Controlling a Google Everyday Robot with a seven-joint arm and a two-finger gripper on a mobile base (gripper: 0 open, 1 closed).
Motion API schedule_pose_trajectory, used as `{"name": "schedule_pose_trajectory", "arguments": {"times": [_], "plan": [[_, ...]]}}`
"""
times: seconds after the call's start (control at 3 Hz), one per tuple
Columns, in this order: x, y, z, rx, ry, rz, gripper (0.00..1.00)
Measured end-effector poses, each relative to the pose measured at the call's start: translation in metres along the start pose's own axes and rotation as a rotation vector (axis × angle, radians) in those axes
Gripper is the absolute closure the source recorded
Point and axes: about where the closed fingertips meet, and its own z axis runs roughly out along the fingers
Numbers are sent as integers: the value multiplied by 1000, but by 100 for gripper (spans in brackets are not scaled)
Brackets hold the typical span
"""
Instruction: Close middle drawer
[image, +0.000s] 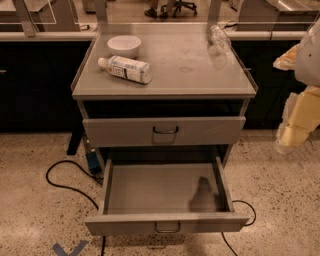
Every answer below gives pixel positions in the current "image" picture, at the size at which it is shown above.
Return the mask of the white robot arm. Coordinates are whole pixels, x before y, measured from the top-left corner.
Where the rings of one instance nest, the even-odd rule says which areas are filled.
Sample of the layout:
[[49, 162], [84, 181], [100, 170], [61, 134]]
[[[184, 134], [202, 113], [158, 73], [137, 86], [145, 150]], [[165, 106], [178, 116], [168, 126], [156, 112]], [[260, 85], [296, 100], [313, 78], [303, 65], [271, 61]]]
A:
[[287, 154], [301, 146], [320, 125], [320, 20], [273, 66], [293, 70], [295, 79], [306, 86], [300, 94], [291, 93], [287, 98], [277, 130], [276, 150]]

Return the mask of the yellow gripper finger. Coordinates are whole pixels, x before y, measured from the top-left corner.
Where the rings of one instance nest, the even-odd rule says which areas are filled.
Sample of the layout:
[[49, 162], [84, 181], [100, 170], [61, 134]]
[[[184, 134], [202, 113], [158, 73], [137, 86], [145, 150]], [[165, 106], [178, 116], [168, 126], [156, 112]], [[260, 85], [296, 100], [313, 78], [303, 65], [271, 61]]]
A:
[[294, 70], [296, 65], [297, 49], [298, 44], [291, 47], [273, 62], [273, 67], [283, 71]]
[[275, 149], [281, 154], [300, 147], [320, 125], [320, 88], [307, 86], [300, 94], [291, 93], [285, 103], [276, 134]]

